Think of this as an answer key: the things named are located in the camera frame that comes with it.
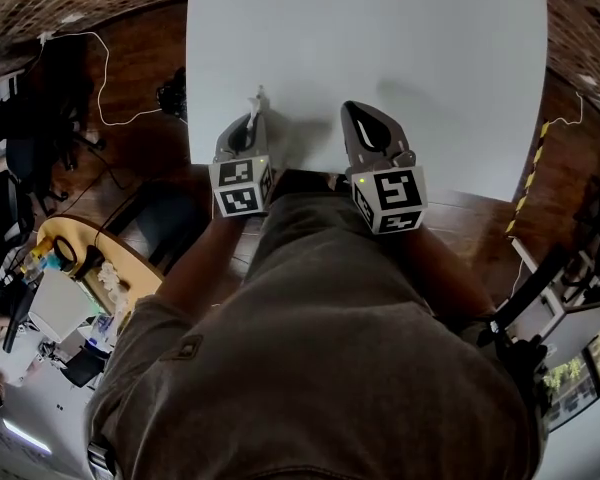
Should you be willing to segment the white rectangular table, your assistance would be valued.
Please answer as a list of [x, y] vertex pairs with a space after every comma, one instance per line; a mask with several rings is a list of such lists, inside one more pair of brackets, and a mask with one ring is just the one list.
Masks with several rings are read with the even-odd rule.
[[344, 102], [404, 129], [426, 185], [509, 201], [542, 98], [546, 0], [188, 0], [190, 157], [265, 96], [272, 160], [348, 166]]

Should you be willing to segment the white crumpled wad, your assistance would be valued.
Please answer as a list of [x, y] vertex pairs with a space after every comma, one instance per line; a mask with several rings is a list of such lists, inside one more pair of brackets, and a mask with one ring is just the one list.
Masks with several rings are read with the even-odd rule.
[[102, 284], [107, 298], [114, 305], [115, 312], [124, 312], [129, 306], [128, 284], [120, 278], [111, 262], [102, 263], [97, 279]]

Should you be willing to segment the small white object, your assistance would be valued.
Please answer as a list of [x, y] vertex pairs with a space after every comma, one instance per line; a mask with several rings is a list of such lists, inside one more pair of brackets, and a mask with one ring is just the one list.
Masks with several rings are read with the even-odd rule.
[[269, 98], [266, 94], [265, 88], [263, 85], [259, 85], [254, 97], [249, 98], [248, 101], [251, 104], [250, 116], [247, 123], [247, 128], [249, 130], [253, 129], [257, 117], [266, 109], [269, 108]]

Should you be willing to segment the black swivel chair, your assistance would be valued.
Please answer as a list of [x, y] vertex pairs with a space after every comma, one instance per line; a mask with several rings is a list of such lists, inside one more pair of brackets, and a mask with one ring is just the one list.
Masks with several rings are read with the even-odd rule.
[[79, 142], [102, 150], [105, 142], [87, 140], [77, 130], [71, 110], [36, 109], [31, 103], [0, 104], [0, 269], [7, 254], [28, 240], [35, 216], [36, 198], [45, 215], [52, 211], [45, 200], [63, 202], [68, 194], [51, 190], [53, 166], [75, 167], [72, 147]]

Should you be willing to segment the person's grey shirt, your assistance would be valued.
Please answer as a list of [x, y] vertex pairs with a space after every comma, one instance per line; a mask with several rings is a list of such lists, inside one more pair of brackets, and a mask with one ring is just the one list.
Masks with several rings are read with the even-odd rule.
[[243, 284], [191, 321], [139, 300], [86, 412], [118, 480], [533, 480], [535, 340], [485, 343], [346, 195], [271, 205]]

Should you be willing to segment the person's left forearm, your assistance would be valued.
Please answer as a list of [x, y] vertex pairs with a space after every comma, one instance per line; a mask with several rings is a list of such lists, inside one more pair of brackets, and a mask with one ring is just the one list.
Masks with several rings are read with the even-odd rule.
[[163, 302], [191, 321], [203, 319], [229, 269], [246, 217], [214, 218], [183, 254], [156, 291]]

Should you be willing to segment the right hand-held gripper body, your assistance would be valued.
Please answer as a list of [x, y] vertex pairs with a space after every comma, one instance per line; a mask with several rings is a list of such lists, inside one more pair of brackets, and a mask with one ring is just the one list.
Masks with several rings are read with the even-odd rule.
[[386, 152], [356, 146], [349, 162], [352, 199], [373, 234], [401, 233], [421, 225], [428, 208], [424, 171], [405, 141]]

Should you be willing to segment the yellow black tape strip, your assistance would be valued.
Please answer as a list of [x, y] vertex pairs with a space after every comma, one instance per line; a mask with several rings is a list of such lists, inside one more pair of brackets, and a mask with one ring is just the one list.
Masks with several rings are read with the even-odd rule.
[[514, 237], [514, 235], [513, 235], [513, 229], [514, 229], [517, 217], [519, 216], [519, 214], [520, 214], [520, 212], [521, 212], [521, 210], [522, 210], [522, 208], [523, 208], [523, 206], [524, 206], [524, 204], [526, 202], [526, 199], [528, 197], [530, 188], [531, 188], [531, 186], [533, 184], [533, 181], [534, 181], [534, 178], [535, 178], [535, 174], [536, 174], [536, 171], [537, 171], [537, 166], [538, 166], [539, 160], [540, 160], [540, 158], [542, 156], [542, 153], [543, 153], [545, 137], [547, 135], [547, 132], [548, 132], [548, 129], [549, 129], [550, 126], [551, 126], [551, 123], [549, 121], [545, 121], [542, 124], [542, 126], [541, 126], [540, 134], [539, 134], [539, 139], [538, 139], [538, 144], [537, 144], [537, 147], [534, 150], [534, 156], [533, 156], [532, 164], [531, 164], [531, 171], [530, 171], [530, 173], [525, 178], [525, 183], [524, 183], [524, 186], [523, 186], [522, 195], [521, 195], [521, 197], [517, 201], [514, 214], [513, 214], [512, 219], [510, 220], [510, 222], [509, 222], [509, 224], [508, 224], [508, 226], [506, 228], [506, 231], [505, 231], [505, 236], [507, 238], [513, 238]]

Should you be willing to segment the black round stool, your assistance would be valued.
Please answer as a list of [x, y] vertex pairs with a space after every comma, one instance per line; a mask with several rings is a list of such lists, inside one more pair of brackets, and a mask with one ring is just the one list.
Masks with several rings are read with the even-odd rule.
[[207, 210], [185, 190], [170, 183], [143, 187], [119, 215], [124, 230], [135, 222], [149, 248], [148, 261], [167, 274], [202, 235]]

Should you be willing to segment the white desk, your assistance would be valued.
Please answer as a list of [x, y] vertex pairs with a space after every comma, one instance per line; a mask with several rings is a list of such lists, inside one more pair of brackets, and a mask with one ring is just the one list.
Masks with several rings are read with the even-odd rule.
[[512, 247], [529, 272], [515, 284], [510, 297], [500, 306], [507, 317], [506, 333], [516, 340], [541, 338], [548, 347], [546, 367], [551, 369], [579, 355], [600, 331], [600, 301], [584, 304], [584, 295], [563, 298], [569, 287], [562, 282], [571, 253], [556, 244], [541, 262], [536, 261], [516, 237]]

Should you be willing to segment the window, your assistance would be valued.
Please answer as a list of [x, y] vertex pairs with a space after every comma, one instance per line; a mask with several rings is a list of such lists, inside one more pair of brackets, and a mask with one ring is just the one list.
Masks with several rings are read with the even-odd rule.
[[579, 355], [551, 369], [544, 382], [552, 395], [547, 427], [554, 431], [600, 398], [600, 331]]

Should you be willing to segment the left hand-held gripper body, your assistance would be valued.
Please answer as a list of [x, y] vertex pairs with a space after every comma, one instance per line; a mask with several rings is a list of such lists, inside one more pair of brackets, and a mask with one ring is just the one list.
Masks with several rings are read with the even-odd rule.
[[273, 187], [268, 148], [236, 152], [216, 147], [208, 166], [212, 192], [223, 217], [264, 213]]

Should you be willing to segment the round wooden table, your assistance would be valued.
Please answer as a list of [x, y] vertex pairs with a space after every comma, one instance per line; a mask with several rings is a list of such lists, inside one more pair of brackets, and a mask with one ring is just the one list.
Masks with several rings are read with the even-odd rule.
[[126, 312], [131, 313], [138, 299], [152, 295], [162, 283], [163, 275], [135, 249], [121, 238], [112, 235], [84, 218], [69, 214], [57, 214], [46, 219], [37, 231], [36, 242], [44, 238], [54, 239], [61, 236], [66, 239], [76, 253], [77, 265], [84, 262], [87, 248], [98, 248], [106, 261], [109, 261], [120, 279], [128, 285], [128, 305]]

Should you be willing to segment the person's right forearm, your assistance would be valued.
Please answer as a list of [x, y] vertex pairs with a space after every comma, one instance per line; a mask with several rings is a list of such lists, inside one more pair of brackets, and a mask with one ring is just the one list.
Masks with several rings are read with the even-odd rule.
[[479, 278], [425, 226], [402, 234], [399, 243], [408, 275], [438, 317], [460, 323], [495, 312]]

